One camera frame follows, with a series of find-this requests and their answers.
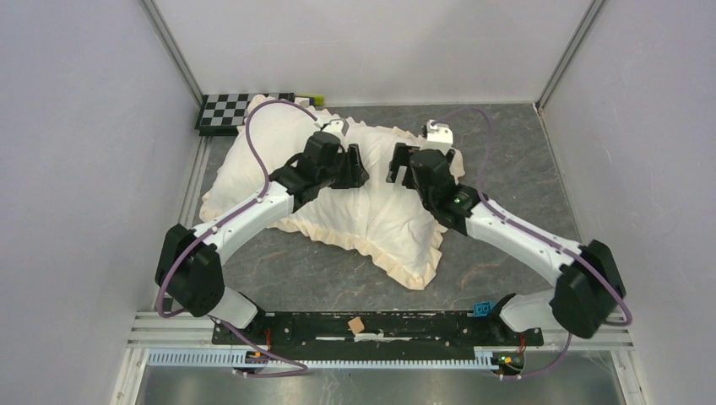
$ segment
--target yellow-green object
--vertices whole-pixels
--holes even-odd
[[[322,94],[297,93],[296,97],[306,97],[311,100],[311,105],[314,105],[316,107],[323,106],[324,99]]]

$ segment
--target blue label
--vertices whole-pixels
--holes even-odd
[[[477,304],[473,305],[473,312],[475,313],[475,316],[487,316],[487,314],[492,308],[495,307],[496,304],[497,303],[495,301],[478,302]]]

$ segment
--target gray mat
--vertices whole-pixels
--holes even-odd
[[[493,116],[499,143],[487,165],[483,191],[506,210],[569,239],[577,230],[549,145],[531,105],[483,105]],[[418,133],[428,119],[460,105],[329,108],[371,126],[400,127]],[[485,122],[468,113],[450,122],[455,148],[464,156],[473,186],[485,155]],[[234,138],[215,138],[202,194]],[[507,254],[454,231],[444,235],[437,276],[423,291],[412,291],[356,251],[310,241],[295,233],[266,229],[246,243],[225,265],[227,285],[273,311],[471,309],[482,300],[528,294],[549,288],[537,273]]]

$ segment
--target crumpled white fabric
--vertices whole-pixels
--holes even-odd
[[[269,97],[257,95],[252,111]],[[309,110],[317,116],[328,111]],[[441,252],[441,226],[421,205],[415,190],[385,181],[393,146],[425,142],[397,127],[369,127],[347,118],[350,128],[343,145],[357,143],[370,180],[359,189],[322,189],[318,198],[272,225],[286,232],[299,231],[311,240],[356,249],[370,256],[376,266],[408,289],[424,289],[435,277]],[[251,155],[242,128],[219,168],[216,181],[206,194],[199,217],[209,221],[246,199],[263,184],[263,175]],[[268,172],[276,170],[303,150],[315,131],[313,121],[290,105],[267,105],[252,120],[253,144]],[[454,176],[464,175],[462,154],[457,151],[451,166]]]

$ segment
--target checkerboard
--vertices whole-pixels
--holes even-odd
[[[208,94],[203,97],[197,125],[199,135],[237,135],[236,126],[243,125],[253,94]],[[293,93],[262,93],[276,99],[296,99]]]

